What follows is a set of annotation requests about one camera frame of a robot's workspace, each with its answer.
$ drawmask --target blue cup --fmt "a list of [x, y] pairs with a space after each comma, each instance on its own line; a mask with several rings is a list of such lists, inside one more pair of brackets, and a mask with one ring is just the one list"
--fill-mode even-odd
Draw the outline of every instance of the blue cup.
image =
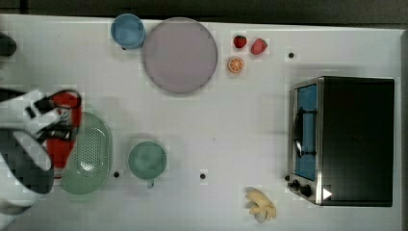
[[111, 35], [124, 50], [142, 47], [146, 39], [143, 23], [140, 18], [131, 13], [121, 14], [115, 18]]

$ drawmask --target white table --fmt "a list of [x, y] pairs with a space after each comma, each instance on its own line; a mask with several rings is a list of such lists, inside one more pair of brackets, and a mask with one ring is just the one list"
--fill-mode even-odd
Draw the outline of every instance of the white table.
[[[113, 42], [112, 21], [0, 15], [0, 30], [18, 44], [0, 65], [0, 84], [79, 90], [112, 129], [115, 151], [111, 176], [87, 201], [55, 186], [9, 230], [400, 230], [401, 31], [203, 23], [217, 42], [216, 73], [198, 93], [173, 97], [148, 79], [140, 50]], [[147, 33], [160, 23], [143, 22]], [[236, 34], [249, 38], [242, 52], [232, 47]], [[269, 44], [259, 58], [249, 52], [255, 38]], [[226, 69], [235, 55], [246, 61], [238, 77]], [[319, 207], [287, 189], [289, 89], [322, 75], [395, 78], [392, 208]], [[152, 190], [126, 166], [133, 144], [147, 137], [164, 143], [169, 158]], [[247, 187], [269, 195], [275, 220], [258, 224], [248, 213]]]

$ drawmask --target oven knob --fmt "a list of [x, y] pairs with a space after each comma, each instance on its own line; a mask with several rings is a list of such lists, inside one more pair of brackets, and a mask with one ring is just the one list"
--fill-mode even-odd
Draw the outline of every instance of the oven knob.
[[312, 195], [312, 189], [310, 188], [309, 185], [302, 186], [299, 189], [300, 189], [300, 193], [302, 193], [306, 197], [309, 197]]
[[297, 180], [293, 180], [291, 183], [288, 183], [288, 186], [297, 191], [300, 187], [300, 184]]

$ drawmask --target orange slice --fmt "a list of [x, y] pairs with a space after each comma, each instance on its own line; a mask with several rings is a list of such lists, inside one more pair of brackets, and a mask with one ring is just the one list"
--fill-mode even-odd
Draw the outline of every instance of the orange slice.
[[234, 57], [228, 62], [228, 69], [233, 73], [240, 73], [243, 70], [244, 62], [239, 57]]

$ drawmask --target oven window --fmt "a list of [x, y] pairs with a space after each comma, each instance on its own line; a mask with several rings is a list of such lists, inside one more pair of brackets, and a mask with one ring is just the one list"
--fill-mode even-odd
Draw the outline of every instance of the oven window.
[[303, 139], [301, 155], [296, 155], [294, 173], [315, 181], [316, 170], [316, 114], [318, 88], [311, 85], [297, 90], [297, 111], [303, 109]]

